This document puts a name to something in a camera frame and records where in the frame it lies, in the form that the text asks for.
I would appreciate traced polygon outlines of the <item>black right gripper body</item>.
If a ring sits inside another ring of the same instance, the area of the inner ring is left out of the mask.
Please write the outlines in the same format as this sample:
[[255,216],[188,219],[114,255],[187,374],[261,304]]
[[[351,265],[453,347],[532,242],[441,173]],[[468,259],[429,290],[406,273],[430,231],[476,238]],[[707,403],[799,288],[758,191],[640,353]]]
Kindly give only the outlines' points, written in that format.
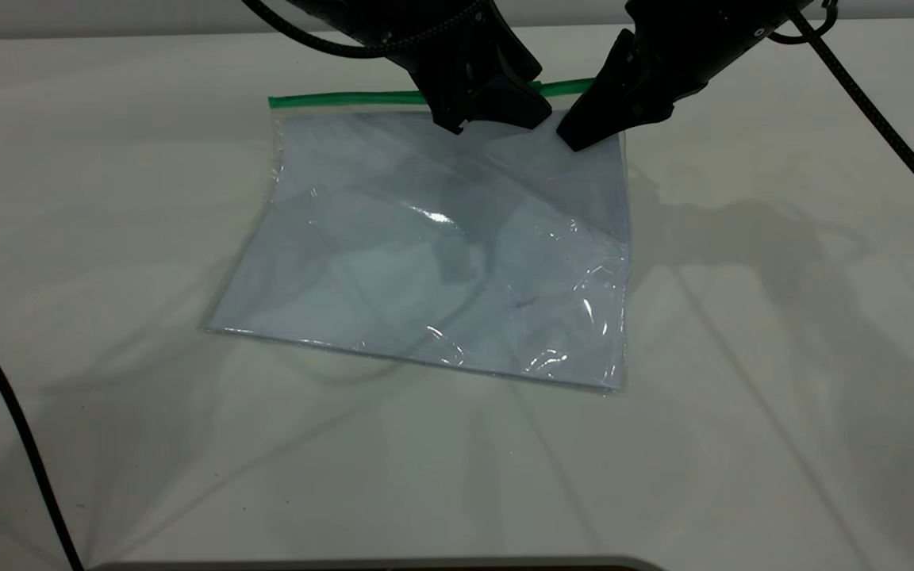
[[789,21],[806,1],[630,1],[639,92],[676,102]]

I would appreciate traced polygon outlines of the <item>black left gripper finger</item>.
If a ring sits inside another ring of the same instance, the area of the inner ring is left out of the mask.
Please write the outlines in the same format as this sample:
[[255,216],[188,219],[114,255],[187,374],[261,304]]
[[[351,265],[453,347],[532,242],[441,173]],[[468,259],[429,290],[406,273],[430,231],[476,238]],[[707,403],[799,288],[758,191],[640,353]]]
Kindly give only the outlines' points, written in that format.
[[473,102],[473,79],[467,71],[425,73],[425,101],[436,125],[461,134],[478,110]]
[[473,94],[473,121],[537,128],[551,113],[547,98],[518,77],[494,76]]

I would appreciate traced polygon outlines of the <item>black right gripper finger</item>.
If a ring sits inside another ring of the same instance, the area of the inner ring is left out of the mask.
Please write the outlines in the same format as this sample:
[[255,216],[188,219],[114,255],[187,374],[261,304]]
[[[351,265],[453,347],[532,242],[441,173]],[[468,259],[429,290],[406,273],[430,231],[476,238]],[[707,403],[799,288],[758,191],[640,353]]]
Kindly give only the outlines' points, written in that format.
[[674,99],[650,81],[596,81],[566,112],[556,134],[573,151],[584,151],[624,130],[663,122],[673,112]]
[[597,84],[625,84],[632,80],[635,42],[636,35],[631,30],[620,31],[596,75]]

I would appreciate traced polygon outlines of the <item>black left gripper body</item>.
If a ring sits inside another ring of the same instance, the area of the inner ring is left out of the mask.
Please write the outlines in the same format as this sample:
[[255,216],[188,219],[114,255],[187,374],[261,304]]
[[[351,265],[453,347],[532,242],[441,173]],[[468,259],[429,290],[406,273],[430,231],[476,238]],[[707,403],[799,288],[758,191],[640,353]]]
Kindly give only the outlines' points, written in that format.
[[362,44],[382,44],[409,39],[427,32],[471,8],[467,18],[431,40],[388,56],[411,76],[457,71],[473,79],[485,77],[501,56],[523,80],[540,76],[541,64],[505,22],[493,1],[363,1]]

